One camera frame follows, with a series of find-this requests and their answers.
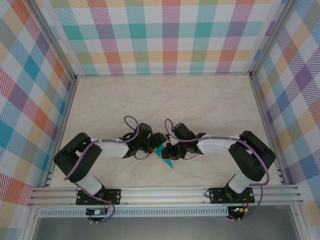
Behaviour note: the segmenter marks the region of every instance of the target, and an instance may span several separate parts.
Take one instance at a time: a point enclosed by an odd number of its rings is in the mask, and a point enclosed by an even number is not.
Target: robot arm
[[[212,153],[230,154],[233,157],[240,171],[225,186],[225,195],[229,199],[234,199],[236,195],[241,194],[252,182],[261,181],[265,175],[265,170],[255,155],[234,139],[247,143],[260,156],[267,169],[269,169],[276,159],[276,155],[272,150],[250,131],[244,131],[242,134],[232,136],[229,139],[218,140],[210,139],[213,136],[204,132],[195,135],[183,123],[178,123],[171,129],[170,133],[181,140],[199,140],[182,142],[167,134],[166,137],[170,143],[167,143],[161,152],[163,159],[184,159],[186,153],[200,155]]]
[[[156,148],[162,145],[166,138],[161,133],[153,134],[152,129],[145,123],[139,124],[137,136],[127,143],[124,141],[131,139],[137,133],[137,128],[132,133],[127,133],[119,137],[116,141],[100,141],[93,144],[82,157],[81,162],[68,178],[70,182],[80,186],[89,194],[100,199],[105,197],[105,187],[90,173],[90,169],[98,158],[129,158],[135,156],[137,151],[144,151],[151,154]],[[54,157],[54,163],[67,176],[86,147],[96,139],[90,138],[82,132],[75,136],[64,148]]]

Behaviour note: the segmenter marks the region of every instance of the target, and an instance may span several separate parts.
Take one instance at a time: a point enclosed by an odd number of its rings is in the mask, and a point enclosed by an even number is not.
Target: plaid backdrop
[[[300,0],[256,83],[291,184],[320,239],[320,0]]]
[[[22,0],[0,0],[0,240],[14,240],[52,157],[71,80]]]
[[[37,2],[77,73],[116,75],[246,73],[284,0]]]
[[[271,21],[267,31],[265,32],[265,34],[263,36],[263,39],[262,39],[262,41],[261,41],[261,43],[259,45],[259,48],[258,48],[258,50],[256,51],[256,53],[254,55],[253,61],[252,61],[251,65],[249,67],[249,70],[248,70],[249,72],[252,72],[254,66],[256,65],[257,59],[260,56],[260,53],[261,53],[262,49],[264,49],[267,41],[269,40],[269,36],[272,33],[272,31],[274,29],[274,26],[276,25],[277,20],[281,16],[281,13],[282,13],[287,1],[288,0],[281,0],[281,3],[280,3],[278,9],[276,10],[276,12],[274,14],[274,16],[272,18],[272,21]]]

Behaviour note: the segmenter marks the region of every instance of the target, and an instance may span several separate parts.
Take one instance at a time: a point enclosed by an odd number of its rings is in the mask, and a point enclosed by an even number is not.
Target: black mounting plate
[[[254,192],[251,187],[247,187],[241,194],[238,194],[235,199],[230,200],[225,194],[224,187],[211,187],[209,188],[208,195],[210,196],[211,204],[246,204],[248,198],[248,203],[253,204],[255,202]]]
[[[77,198],[75,201],[76,205],[104,205],[103,201],[96,200],[87,194],[85,194],[82,190],[77,191]],[[104,192],[103,199],[109,201],[114,205],[120,204],[121,199],[121,189],[106,189]]]

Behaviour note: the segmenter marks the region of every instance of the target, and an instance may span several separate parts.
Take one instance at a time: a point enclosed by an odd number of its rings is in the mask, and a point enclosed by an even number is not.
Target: perforated metal strip
[[[114,217],[206,217],[227,216],[226,206],[204,207],[117,207]],[[86,208],[43,208],[40,218],[82,218],[86,215]]]

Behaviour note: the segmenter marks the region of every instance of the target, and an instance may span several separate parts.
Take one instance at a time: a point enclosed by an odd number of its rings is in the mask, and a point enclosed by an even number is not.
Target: teal triangle piece
[[[161,157],[161,151],[162,151],[163,149],[164,149],[164,146],[161,145],[161,146],[159,146],[159,147],[154,151],[154,153],[157,154],[161,159],[162,159],[162,157]],[[166,164],[168,164],[171,168],[174,168],[174,166],[172,165],[171,160],[169,160],[169,159],[163,159],[163,161],[164,161]]]

